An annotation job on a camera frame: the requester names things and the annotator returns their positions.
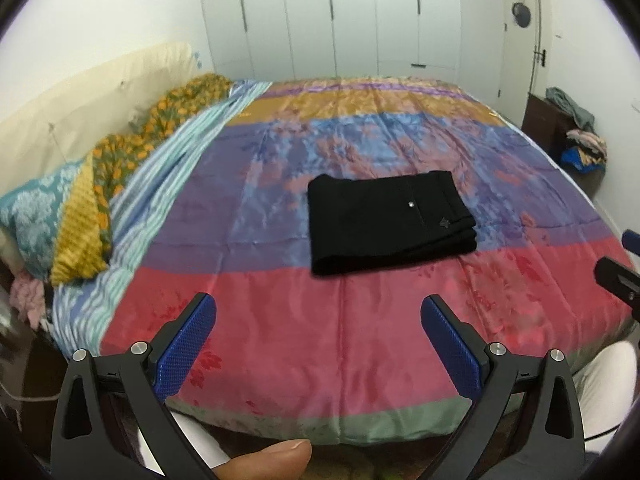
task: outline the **upholstered headboard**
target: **upholstered headboard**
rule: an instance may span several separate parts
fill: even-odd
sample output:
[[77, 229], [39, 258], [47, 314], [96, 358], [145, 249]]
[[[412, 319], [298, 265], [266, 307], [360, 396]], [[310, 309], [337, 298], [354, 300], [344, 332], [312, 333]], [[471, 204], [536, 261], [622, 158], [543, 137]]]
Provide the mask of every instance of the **upholstered headboard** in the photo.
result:
[[[32, 178], [85, 156], [103, 136], [162, 94], [196, 75], [187, 43], [167, 43], [127, 54], [55, 85], [0, 123], [0, 196]], [[0, 228], [0, 258], [15, 274], [22, 259]]]

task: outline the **metal screw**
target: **metal screw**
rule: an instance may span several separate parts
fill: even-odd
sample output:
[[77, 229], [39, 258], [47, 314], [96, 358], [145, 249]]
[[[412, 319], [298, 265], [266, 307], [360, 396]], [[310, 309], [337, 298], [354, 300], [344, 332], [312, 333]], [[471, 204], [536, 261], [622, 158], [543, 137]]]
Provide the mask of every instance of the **metal screw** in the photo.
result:
[[146, 352], [146, 349], [149, 348], [149, 345], [144, 341], [138, 341], [137, 343], [133, 343], [131, 345], [131, 353], [135, 355], [140, 355]]
[[74, 361], [82, 361], [82, 359], [84, 359], [85, 357], [86, 357], [86, 350], [84, 348], [76, 350], [72, 355], [72, 358]]
[[562, 361], [564, 359], [564, 354], [557, 348], [554, 348], [551, 352], [549, 352], [549, 355], [551, 355], [551, 358], [554, 361]]
[[505, 355], [507, 353], [507, 347], [502, 343], [491, 343], [489, 345], [489, 352], [494, 355]]

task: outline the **pink cloth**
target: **pink cloth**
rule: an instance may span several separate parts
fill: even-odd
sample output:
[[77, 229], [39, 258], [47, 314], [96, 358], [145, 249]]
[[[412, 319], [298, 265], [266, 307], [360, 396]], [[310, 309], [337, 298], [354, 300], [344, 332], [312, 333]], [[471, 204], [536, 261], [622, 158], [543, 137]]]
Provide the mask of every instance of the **pink cloth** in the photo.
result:
[[21, 270], [11, 284], [9, 305], [18, 311], [21, 321], [29, 320], [31, 328], [37, 330], [45, 315], [44, 283]]

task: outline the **door latch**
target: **door latch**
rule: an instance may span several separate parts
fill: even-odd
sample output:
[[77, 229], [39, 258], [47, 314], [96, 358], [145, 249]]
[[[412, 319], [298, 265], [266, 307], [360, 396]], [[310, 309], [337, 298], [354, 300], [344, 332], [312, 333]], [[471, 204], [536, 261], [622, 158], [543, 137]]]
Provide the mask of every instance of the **door latch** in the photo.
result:
[[534, 50], [533, 55], [536, 56], [536, 59], [540, 61], [542, 68], [544, 68], [546, 65], [546, 48], [543, 48], [542, 52]]

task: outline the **wardrobe door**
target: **wardrobe door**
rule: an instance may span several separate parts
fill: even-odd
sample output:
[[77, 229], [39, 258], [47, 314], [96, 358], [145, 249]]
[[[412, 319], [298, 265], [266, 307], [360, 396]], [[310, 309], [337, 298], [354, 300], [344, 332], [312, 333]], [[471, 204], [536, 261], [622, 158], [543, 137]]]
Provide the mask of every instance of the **wardrobe door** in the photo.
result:
[[335, 76], [329, 0], [285, 0], [297, 79]]
[[418, 63], [418, 0], [376, 1], [380, 75], [409, 75]]
[[433, 65], [419, 65], [412, 68], [410, 75], [422, 79], [439, 79], [447, 83], [456, 84], [456, 70]]
[[293, 79], [284, 0], [243, 1], [255, 78], [262, 81]]
[[332, 0], [338, 76], [378, 74], [376, 0]]
[[422, 0], [420, 63], [456, 70], [460, 59], [460, 0]]
[[231, 79], [253, 78], [241, 0], [202, 0], [202, 9], [216, 72]]

